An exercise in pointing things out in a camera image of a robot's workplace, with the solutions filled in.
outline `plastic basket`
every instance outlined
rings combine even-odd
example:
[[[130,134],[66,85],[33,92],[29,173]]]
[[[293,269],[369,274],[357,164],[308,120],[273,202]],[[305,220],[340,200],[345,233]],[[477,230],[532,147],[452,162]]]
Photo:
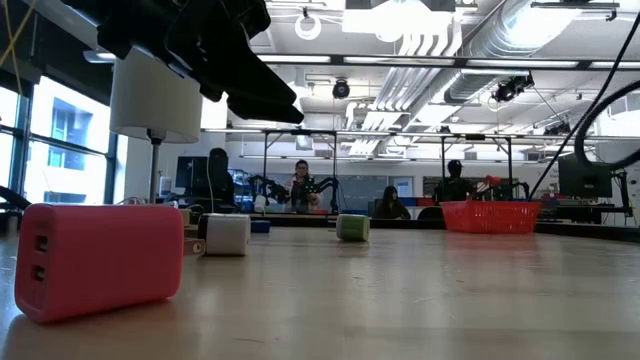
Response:
[[[443,202],[447,230],[476,234],[529,234],[540,211],[539,202]]]

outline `security camera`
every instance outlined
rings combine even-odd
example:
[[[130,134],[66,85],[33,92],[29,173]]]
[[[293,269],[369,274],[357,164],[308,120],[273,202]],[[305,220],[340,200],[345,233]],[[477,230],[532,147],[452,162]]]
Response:
[[[333,97],[336,99],[345,99],[349,97],[349,93],[351,89],[349,88],[349,84],[347,84],[347,80],[338,79],[336,80],[336,85],[333,87]]]

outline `black cord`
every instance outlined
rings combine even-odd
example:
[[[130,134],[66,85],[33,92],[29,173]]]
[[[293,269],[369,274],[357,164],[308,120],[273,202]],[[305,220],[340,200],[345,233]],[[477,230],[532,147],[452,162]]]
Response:
[[[589,159],[587,159],[587,155],[584,151],[584,138],[587,135],[587,131],[589,130],[593,122],[597,119],[598,115],[606,110],[606,108],[609,107],[612,103],[618,101],[618,99],[620,99],[621,97],[639,88],[640,80],[623,87],[622,89],[614,92],[611,96],[607,97],[588,114],[585,121],[580,125],[580,129],[578,130],[575,141],[576,158],[580,163],[585,166],[594,166],[608,171],[615,171],[633,165],[636,162],[640,161],[640,150],[636,150],[633,154],[614,163],[593,163]]]
[[[562,154],[562,151],[564,150],[565,146],[567,146],[567,143],[569,143],[569,140],[571,140],[571,138],[576,133],[576,131],[578,131],[578,129],[580,129],[580,132],[578,133],[578,136],[576,137],[576,143],[575,143],[576,157],[578,158],[578,161],[580,161],[580,162],[582,162],[584,164],[590,163],[589,160],[586,159],[586,155],[584,154],[584,136],[586,135],[587,130],[589,129],[589,126],[590,126],[590,124],[586,123],[586,119],[587,119],[587,117],[590,117],[590,118],[592,117],[593,119],[591,119],[591,123],[593,123],[593,121],[598,116],[598,114],[600,112],[602,112],[603,109],[606,108],[606,106],[601,108],[598,105],[598,103],[600,102],[600,99],[602,98],[602,96],[604,96],[604,93],[607,91],[607,88],[609,87],[609,84],[611,83],[611,80],[613,79],[613,75],[615,75],[616,71],[618,70],[618,66],[620,66],[620,62],[622,61],[622,57],[624,56],[624,53],[627,51],[627,48],[629,47],[629,44],[631,43],[631,39],[633,39],[633,35],[636,33],[636,30],[638,29],[638,25],[640,25],[640,12],[636,16],[636,20],[633,22],[633,26],[631,26],[631,30],[629,31],[629,35],[627,35],[627,38],[624,41],[624,44],[622,45],[622,48],[620,49],[620,53],[618,53],[618,57],[616,58],[616,61],[613,63],[613,67],[611,67],[611,71],[609,72],[609,75],[607,76],[607,79],[605,80],[604,84],[602,85],[602,88],[600,89],[600,92],[598,93],[598,96],[596,96],[596,98],[593,100],[593,102],[589,106],[589,109],[587,109],[587,111],[584,113],[582,118],[580,118],[580,121],[578,121],[578,124],[571,130],[571,132],[569,132],[569,135],[567,135],[567,137],[564,139],[564,141],[560,145],[560,148],[558,149],[558,152],[556,152],[556,154],[553,156],[553,159],[551,159],[551,161],[549,162],[549,165],[547,165],[547,168],[544,170],[544,172],[542,173],[542,175],[540,176],[540,178],[536,182],[535,186],[531,190],[531,195],[529,196],[529,201],[531,201],[533,199],[533,196],[535,195],[536,191],[540,187],[540,184],[542,184],[542,180],[544,180],[544,178],[547,176],[547,174],[549,173],[549,171],[551,170],[553,165],[558,160],[558,157],[560,157],[560,154]],[[640,87],[640,81],[635,82],[635,83],[633,83],[631,85],[634,85],[634,84],[637,84]],[[612,100],[611,102],[617,100],[617,97],[614,97],[614,96],[617,95],[619,92],[620,91],[614,93],[614,95],[611,96],[610,98],[607,98],[607,100],[605,100],[605,102],[603,102],[603,104],[606,103],[608,100]],[[636,155],[636,156],[638,156],[640,158],[640,150],[637,151],[636,153],[634,153],[633,155],[631,155],[630,157],[633,157],[634,155]],[[626,161],[628,161],[628,160],[629,160],[628,158],[625,158],[624,160],[619,161],[618,163],[614,163],[614,164],[610,164],[610,165],[623,164],[623,166],[628,166],[628,165],[631,165],[631,164],[633,164],[635,162],[635,160],[634,160],[634,161],[631,161],[629,164],[624,165],[626,163]]]

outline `table surface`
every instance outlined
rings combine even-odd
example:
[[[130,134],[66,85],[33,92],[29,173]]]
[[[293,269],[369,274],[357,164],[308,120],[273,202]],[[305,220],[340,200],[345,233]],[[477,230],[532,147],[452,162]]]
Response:
[[[38,326],[0,240],[2,359],[640,359],[640,247],[547,235],[327,229],[186,258],[178,295]]]

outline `man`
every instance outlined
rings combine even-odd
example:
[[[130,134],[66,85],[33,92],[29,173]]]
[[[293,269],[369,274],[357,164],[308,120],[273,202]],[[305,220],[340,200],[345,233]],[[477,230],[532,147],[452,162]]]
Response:
[[[476,188],[471,185],[469,180],[461,177],[462,163],[460,160],[451,160],[447,164],[447,169],[449,169],[449,178],[445,180],[444,184],[441,182],[435,189],[436,203],[467,200],[467,196],[473,194]]]

